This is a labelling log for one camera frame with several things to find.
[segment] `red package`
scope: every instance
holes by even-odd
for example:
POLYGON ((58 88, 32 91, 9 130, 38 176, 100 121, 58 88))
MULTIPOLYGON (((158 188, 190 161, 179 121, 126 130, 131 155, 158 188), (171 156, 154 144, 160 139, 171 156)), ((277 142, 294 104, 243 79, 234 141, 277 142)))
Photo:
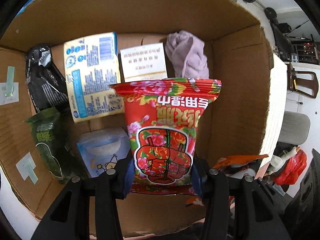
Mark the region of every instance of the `red package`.
POLYGON ((112 88, 124 98, 136 172, 132 191, 156 194, 159 188, 168 194, 169 187, 171 193, 180 193, 172 187, 190 185, 198 121, 217 99, 221 81, 175 78, 112 88))
POLYGON ((293 185, 297 182, 299 176, 307 166, 307 155, 304 151, 299 150, 298 153, 291 157, 287 162, 284 170, 278 177, 272 180, 280 185, 293 185))

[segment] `black cable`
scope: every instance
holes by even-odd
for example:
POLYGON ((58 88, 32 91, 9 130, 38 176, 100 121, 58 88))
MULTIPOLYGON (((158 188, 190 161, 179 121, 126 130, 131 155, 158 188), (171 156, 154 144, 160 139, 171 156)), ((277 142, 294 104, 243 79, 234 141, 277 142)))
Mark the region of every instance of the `black cable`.
POLYGON ((295 27, 292 31, 290 31, 289 33, 287 33, 285 36, 289 35, 290 33, 292 33, 293 31, 295 31, 296 29, 300 28, 302 25, 304 25, 305 23, 307 23, 310 20, 305 21, 304 23, 298 25, 297 27, 295 27))

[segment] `cardboard box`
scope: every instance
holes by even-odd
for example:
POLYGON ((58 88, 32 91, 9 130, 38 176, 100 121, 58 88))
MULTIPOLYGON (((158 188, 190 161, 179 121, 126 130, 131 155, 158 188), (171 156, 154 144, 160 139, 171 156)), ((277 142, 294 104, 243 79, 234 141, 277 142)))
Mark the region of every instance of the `cardboard box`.
MULTIPOLYGON (((227 155, 258 154, 265 135, 273 59, 259 21, 231 0, 36 0, 13 20, 0 40, 0 46, 12 48, 0 49, 0 82, 5 82, 7 66, 15 66, 20 101, 0 106, 0 164, 19 200, 37 218, 45 214, 63 186, 53 180, 36 150, 29 125, 23 122, 32 114, 25 84, 25 52, 47 42, 55 64, 64 73, 65 41, 114 31, 120 50, 165 43, 166 34, 180 30, 206 42, 210 77, 222 81, 218 100, 200 119, 197 154, 211 166, 227 155), (30 178, 24 181, 15 166, 28 152, 36 163, 36 184, 30 178)), ((168 77, 174 76, 167 57, 166 66, 168 77)), ((89 131, 126 128, 124 114, 78 124, 71 119, 68 125, 74 144, 89 131)), ((205 208, 185 207, 186 198, 131 193, 117 201, 123 236, 172 233, 204 218, 205 208)), ((91 207, 90 230, 95 234, 94 205, 91 207)))

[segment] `folded towel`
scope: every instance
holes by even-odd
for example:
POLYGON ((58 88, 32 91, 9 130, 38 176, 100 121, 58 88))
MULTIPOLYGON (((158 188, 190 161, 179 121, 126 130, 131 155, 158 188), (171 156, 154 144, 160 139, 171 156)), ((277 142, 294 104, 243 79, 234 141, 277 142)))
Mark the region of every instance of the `folded towel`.
POLYGON ((180 31, 168 35, 165 52, 173 64, 176 77, 209 78, 204 42, 192 33, 180 31))

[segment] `cartoon illustration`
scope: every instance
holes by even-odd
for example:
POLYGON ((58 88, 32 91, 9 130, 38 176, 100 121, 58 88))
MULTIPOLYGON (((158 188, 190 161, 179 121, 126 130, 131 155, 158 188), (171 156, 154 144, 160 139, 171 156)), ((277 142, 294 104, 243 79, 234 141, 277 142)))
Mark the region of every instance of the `cartoon illustration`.
POLYGON ((145 127, 137 132, 136 168, 150 182, 174 183, 189 172, 192 159, 186 153, 188 137, 169 127, 145 127))
POLYGON ((114 154, 113 157, 111 158, 110 162, 105 163, 104 167, 102 166, 101 163, 98 164, 97 169, 103 169, 104 171, 107 171, 109 169, 114 169, 117 162, 118 162, 117 155, 114 154))

